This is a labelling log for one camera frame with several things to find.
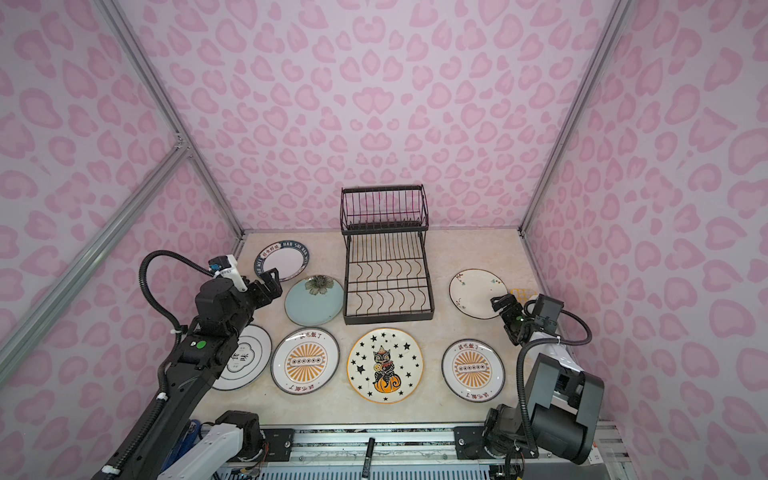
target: white plate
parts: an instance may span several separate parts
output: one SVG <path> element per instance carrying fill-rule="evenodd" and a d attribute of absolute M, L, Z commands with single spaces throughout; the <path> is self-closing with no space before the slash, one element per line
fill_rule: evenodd
<path fill-rule="evenodd" d="M 277 268 L 280 281 L 284 282 L 302 273 L 310 262 L 310 251 L 303 243 L 295 240 L 283 240 L 261 250 L 253 262 L 256 275 Z"/>
<path fill-rule="evenodd" d="M 292 395 L 306 395 L 328 383 L 339 366 L 339 344 L 323 329 L 297 330 L 275 349 L 272 379 Z"/>
<path fill-rule="evenodd" d="M 487 402 L 504 388 L 504 363 L 483 342 L 459 340 L 442 355 L 442 378 L 469 402 Z"/>
<path fill-rule="evenodd" d="M 424 358 L 419 344 L 398 329 L 375 329 L 360 338 L 346 364 L 355 392 L 376 403 L 406 399 L 422 379 Z"/>
<path fill-rule="evenodd" d="M 216 390 L 235 390 L 251 383 L 270 362 L 272 339 L 265 329 L 249 325 L 237 341 L 235 353 L 214 382 Z"/>
<path fill-rule="evenodd" d="M 498 316 L 491 307 L 491 298 L 508 293 L 502 279 L 479 269 L 464 270 L 454 275 L 450 292 L 456 308 L 476 319 Z"/>

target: plate with cat illustration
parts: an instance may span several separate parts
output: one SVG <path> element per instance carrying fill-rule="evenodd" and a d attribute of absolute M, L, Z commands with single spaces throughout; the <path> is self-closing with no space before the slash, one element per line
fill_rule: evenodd
<path fill-rule="evenodd" d="M 424 357 L 419 344 L 398 329 L 375 329 L 349 352 L 346 374 L 360 396 L 375 403 L 397 403 L 419 386 Z"/>

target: metal bracket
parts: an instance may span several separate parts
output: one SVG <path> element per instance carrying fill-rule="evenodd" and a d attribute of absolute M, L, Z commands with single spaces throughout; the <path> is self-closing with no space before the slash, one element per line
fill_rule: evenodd
<path fill-rule="evenodd" d="M 493 457 L 485 451 L 482 433 L 485 426 L 476 427 L 454 427 L 453 438 L 456 447 L 456 458 L 459 460 L 480 460 L 492 459 Z"/>
<path fill-rule="evenodd" d="M 265 462 L 288 462 L 293 448 L 293 429 L 262 430 L 269 446 Z"/>

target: ceramic plate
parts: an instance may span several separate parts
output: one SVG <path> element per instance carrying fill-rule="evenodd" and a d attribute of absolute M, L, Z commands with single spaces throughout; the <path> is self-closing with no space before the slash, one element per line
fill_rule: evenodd
<path fill-rule="evenodd" d="M 498 316 L 491 307 L 491 298 L 507 294 L 507 287 L 487 270 L 464 270 L 451 280 L 451 300 L 456 308 L 476 319 Z"/>
<path fill-rule="evenodd" d="M 407 398 L 422 379 L 424 361 L 419 345 L 397 329 L 375 329 L 349 352 L 346 374 L 364 399 L 397 403 Z"/>
<path fill-rule="evenodd" d="M 339 366 L 339 344 L 323 329 L 288 335 L 272 357 L 272 379 L 286 393 L 312 393 L 331 380 Z"/>
<path fill-rule="evenodd" d="M 227 367 L 214 382 L 216 390 L 235 390 L 251 383 L 270 362 L 272 340 L 260 326 L 249 325 L 238 339 L 237 349 Z"/>
<path fill-rule="evenodd" d="M 504 364 L 483 342 L 459 340 L 442 356 L 442 378 L 464 400 L 487 402 L 504 388 Z"/>
<path fill-rule="evenodd" d="M 310 262 L 310 251 L 303 243 L 295 240 L 283 240 L 273 243 L 264 250 L 261 250 L 256 262 L 253 263 L 253 269 L 256 275 L 277 268 L 280 273 L 280 281 L 284 282 L 294 278 L 302 273 L 306 265 Z"/>
<path fill-rule="evenodd" d="M 301 326 L 318 326 L 331 320 L 344 304 L 344 288 L 327 275 L 300 280 L 286 296 L 288 318 Z"/>

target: plate with orange sunburst design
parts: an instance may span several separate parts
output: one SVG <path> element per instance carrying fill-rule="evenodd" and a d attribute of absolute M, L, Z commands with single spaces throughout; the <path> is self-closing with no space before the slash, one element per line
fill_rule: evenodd
<path fill-rule="evenodd" d="M 333 377 L 339 366 L 339 344 L 323 329 L 301 329 L 288 335 L 272 357 L 275 385 L 292 395 L 306 395 Z"/>
<path fill-rule="evenodd" d="M 451 391 L 464 400 L 487 402 L 504 388 L 504 363 L 483 342 L 459 340 L 442 356 L 442 377 Z"/>

